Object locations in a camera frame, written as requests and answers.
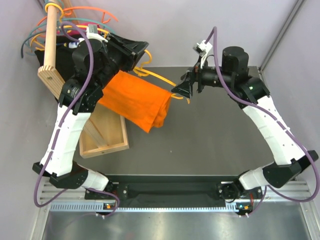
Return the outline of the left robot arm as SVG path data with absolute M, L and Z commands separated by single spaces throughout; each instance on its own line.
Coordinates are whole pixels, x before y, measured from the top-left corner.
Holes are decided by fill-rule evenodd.
M 103 89 L 119 71 L 132 71 L 149 43 L 114 33 L 103 38 L 92 24 L 77 42 L 71 55 L 74 74 L 62 86 L 47 151 L 32 170 L 40 177 L 48 177 L 58 189 L 95 189 L 106 199 L 114 191 L 109 179 L 77 164 L 74 153 L 86 122 L 103 97 Z

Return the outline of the orange trousers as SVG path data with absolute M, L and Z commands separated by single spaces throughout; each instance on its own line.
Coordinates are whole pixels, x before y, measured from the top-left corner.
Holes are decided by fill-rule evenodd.
M 103 89 L 98 103 L 149 133 L 164 125 L 171 98 L 169 91 L 119 71 Z

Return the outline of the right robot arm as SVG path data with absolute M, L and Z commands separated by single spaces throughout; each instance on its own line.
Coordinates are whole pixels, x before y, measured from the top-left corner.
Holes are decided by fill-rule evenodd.
M 229 46 L 222 51 L 222 65 L 208 65 L 212 44 L 207 40 L 196 43 L 193 49 L 199 58 L 193 67 L 181 76 L 181 83 L 171 91 L 188 99 L 193 96 L 193 85 L 197 92 L 204 87 L 226 87 L 237 99 L 236 103 L 253 121 L 268 144 L 274 161 L 268 165 L 240 174 L 232 183 L 233 192 L 245 198 L 252 189 L 272 186 L 281 188 L 301 174 L 311 162 L 318 160 L 315 150 L 307 153 L 290 137 L 291 131 L 279 115 L 270 92 L 264 82 L 249 74 L 249 55 L 239 46 Z

